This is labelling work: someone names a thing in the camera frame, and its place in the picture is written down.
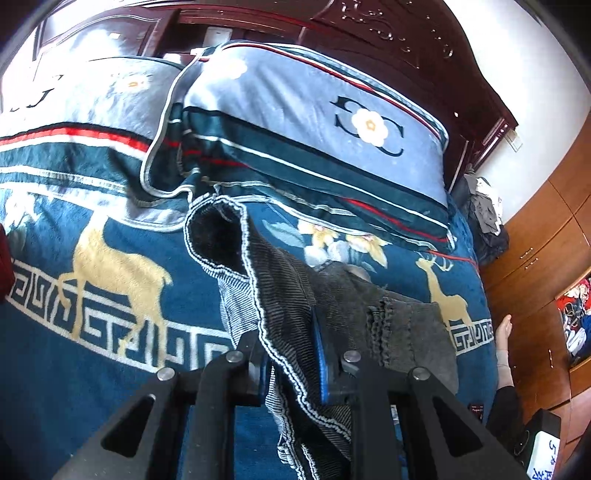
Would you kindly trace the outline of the grey denim pants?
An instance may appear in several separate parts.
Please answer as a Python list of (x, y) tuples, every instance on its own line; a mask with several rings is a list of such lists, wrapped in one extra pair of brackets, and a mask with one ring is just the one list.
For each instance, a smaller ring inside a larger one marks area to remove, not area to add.
[(458, 390), (456, 352), (437, 304), (386, 290), (339, 262), (308, 266), (267, 241), (245, 205), (226, 196), (190, 206), (184, 239), (218, 284), (231, 339), (255, 331), (270, 355), (266, 408), (280, 432), (277, 454), (298, 478), (351, 474), (352, 412), (322, 402), (318, 328), (382, 367), (423, 366)]

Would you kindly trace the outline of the bare foot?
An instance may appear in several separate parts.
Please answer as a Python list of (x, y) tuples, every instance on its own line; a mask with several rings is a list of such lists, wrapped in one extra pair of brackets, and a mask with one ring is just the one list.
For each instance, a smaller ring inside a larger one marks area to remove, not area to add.
[(513, 329), (512, 316), (506, 315), (495, 332), (498, 390), (513, 387), (513, 377), (509, 365), (509, 338)]

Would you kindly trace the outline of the blue deer pattern blanket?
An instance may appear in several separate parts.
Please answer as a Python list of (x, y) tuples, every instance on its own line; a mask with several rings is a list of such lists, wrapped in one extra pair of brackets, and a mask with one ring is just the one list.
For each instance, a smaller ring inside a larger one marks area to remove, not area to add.
[[(181, 231), (129, 227), (81, 191), (1, 186), (13, 286), (1, 302), (1, 475), (48, 479), (160, 366), (192, 370), (232, 341), (217, 282), (188, 255)], [(255, 199), (264, 238), (310, 266), (339, 261), (449, 316), (459, 400), (489, 409), (497, 387), (493, 326), (470, 230), (429, 255), (346, 234)]]

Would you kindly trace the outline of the black box white label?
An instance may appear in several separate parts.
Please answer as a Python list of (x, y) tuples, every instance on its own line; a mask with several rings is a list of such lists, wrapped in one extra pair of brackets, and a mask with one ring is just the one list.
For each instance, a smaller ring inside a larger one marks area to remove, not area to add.
[(561, 422), (560, 416), (539, 409), (510, 448), (530, 479), (552, 479), (561, 448)]

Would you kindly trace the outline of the pile of dark clothes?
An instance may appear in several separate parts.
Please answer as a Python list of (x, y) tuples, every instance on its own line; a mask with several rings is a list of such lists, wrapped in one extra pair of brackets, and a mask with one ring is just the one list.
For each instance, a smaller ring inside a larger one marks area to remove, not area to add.
[(468, 171), (456, 182), (452, 198), (468, 222), (479, 265), (491, 264), (510, 246), (501, 197), (486, 178)]

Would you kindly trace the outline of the colourful poster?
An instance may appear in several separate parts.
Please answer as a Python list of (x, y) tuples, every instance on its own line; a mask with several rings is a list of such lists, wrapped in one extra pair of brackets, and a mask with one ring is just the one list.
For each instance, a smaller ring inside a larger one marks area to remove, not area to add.
[(577, 366), (590, 356), (590, 302), (590, 274), (556, 299), (571, 367)]

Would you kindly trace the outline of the brown wooden wardrobe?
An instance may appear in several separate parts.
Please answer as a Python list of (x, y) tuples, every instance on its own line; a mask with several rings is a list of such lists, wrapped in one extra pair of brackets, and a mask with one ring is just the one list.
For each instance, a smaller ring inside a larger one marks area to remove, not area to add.
[(590, 268), (590, 125), (508, 222), (510, 248), (482, 278), (495, 323), (511, 315), (509, 365), (524, 417), (539, 409), (561, 418), (569, 441), (569, 354), (557, 297)]

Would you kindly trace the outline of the light blue flower pillow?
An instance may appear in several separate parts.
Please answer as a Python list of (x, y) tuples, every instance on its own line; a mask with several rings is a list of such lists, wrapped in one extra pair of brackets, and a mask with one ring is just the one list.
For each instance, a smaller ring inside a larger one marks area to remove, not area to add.
[(346, 232), (451, 251), (445, 126), (346, 63), (288, 44), (207, 48), (173, 79), (140, 181), (273, 200)]

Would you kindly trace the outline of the dark carved wooden headboard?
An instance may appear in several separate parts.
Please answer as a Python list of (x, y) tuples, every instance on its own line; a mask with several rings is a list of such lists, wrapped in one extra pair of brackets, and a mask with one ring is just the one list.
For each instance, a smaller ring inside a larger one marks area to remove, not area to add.
[(395, 88), (445, 125), (447, 187), (516, 125), (442, 1), (60, 1), (33, 38), (40, 72), (60, 58), (107, 51), (188, 60), (193, 49), (228, 39), (314, 49)]

